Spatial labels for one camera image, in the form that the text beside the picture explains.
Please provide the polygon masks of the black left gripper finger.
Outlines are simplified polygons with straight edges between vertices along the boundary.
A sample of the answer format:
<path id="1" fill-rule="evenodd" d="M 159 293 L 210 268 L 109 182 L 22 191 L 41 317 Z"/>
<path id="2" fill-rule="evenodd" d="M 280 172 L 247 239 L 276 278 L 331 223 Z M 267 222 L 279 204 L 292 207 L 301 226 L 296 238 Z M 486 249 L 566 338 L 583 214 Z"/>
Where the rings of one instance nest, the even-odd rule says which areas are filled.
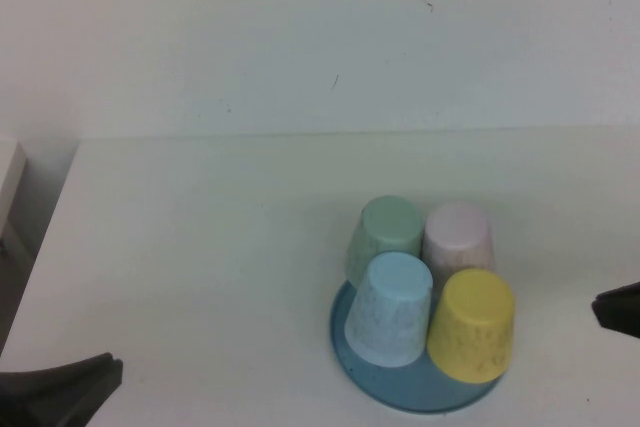
<path id="1" fill-rule="evenodd" d="M 89 374 L 95 374 L 113 362 L 111 353 L 103 353 L 82 361 L 58 367 L 27 372 L 2 372 L 2 397 L 28 397 L 50 389 L 70 385 Z"/>
<path id="2" fill-rule="evenodd" d="M 121 385 L 123 362 L 28 397 L 1 396 L 3 426 L 85 426 Z"/>

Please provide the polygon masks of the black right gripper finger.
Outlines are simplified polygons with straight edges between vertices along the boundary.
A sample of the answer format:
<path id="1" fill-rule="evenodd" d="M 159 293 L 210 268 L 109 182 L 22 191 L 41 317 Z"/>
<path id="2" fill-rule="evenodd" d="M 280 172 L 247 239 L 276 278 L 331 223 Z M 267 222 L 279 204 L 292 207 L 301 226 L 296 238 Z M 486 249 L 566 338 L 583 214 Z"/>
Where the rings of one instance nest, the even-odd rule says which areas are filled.
<path id="1" fill-rule="evenodd" d="M 639 337 L 639 296 L 605 296 L 596 298 L 592 311 L 602 328 Z"/>
<path id="2" fill-rule="evenodd" d="M 635 282 L 596 295 L 594 303 L 638 303 L 640 283 Z"/>

